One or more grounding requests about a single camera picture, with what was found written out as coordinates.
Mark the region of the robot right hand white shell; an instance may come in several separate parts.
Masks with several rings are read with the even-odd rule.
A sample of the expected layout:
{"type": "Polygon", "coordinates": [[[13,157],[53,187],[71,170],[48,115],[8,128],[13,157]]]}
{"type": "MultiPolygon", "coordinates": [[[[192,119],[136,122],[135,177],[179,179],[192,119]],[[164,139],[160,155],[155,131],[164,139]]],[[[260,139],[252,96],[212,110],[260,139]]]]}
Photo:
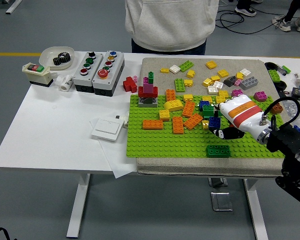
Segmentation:
{"type": "Polygon", "coordinates": [[[215,105],[214,108],[229,122],[229,127],[224,129],[211,127],[209,130],[215,136],[223,140],[234,140],[249,133],[259,144],[267,143],[272,131],[271,123],[262,109],[247,95],[240,94],[215,105]]]}

